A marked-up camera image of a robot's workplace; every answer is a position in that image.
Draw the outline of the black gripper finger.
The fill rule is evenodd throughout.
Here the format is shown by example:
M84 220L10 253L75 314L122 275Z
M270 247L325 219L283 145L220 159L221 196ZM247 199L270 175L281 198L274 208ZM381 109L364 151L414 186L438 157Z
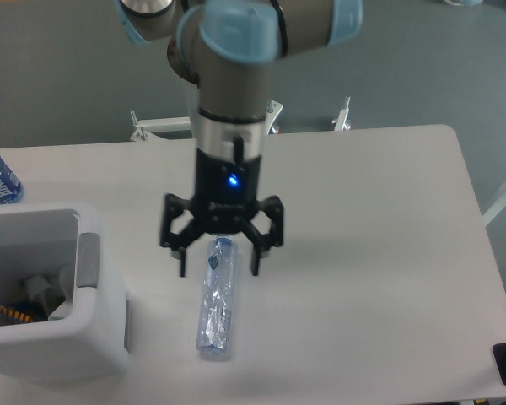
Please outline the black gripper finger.
M252 223L258 214L264 213L270 219L269 229L261 233ZM261 201L245 205L240 219L240 232L252 244L250 271L253 276L259 274L261 259L272 247L281 247L284 237L284 206L279 196L270 196Z
M192 219L180 232L172 231L173 222L181 217L185 211L192 215ZM186 276L186 253L188 247L205 233L207 213L199 202L193 198L187 200L167 193L164 196L163 216L159 234L159 245L171 250L171 256L180 262L179 275Z

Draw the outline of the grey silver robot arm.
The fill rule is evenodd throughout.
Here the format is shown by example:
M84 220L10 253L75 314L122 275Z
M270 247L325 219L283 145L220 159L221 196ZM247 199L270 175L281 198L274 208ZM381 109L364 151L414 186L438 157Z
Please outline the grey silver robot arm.
M134 43L167 39L170 66L197 90L194 190L188 199L164 197L160 245L184 262L203 235L242 234L258 274L284 237L281 199L257 196L274 63L355 36L362 3L118 1L115 8Z

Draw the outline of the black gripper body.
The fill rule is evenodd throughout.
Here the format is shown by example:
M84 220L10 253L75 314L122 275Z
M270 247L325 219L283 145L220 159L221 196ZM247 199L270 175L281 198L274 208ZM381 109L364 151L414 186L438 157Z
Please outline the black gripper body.
M261 157L236 163L197 150L190 209L203 234L238 234L256 216L260 170Z

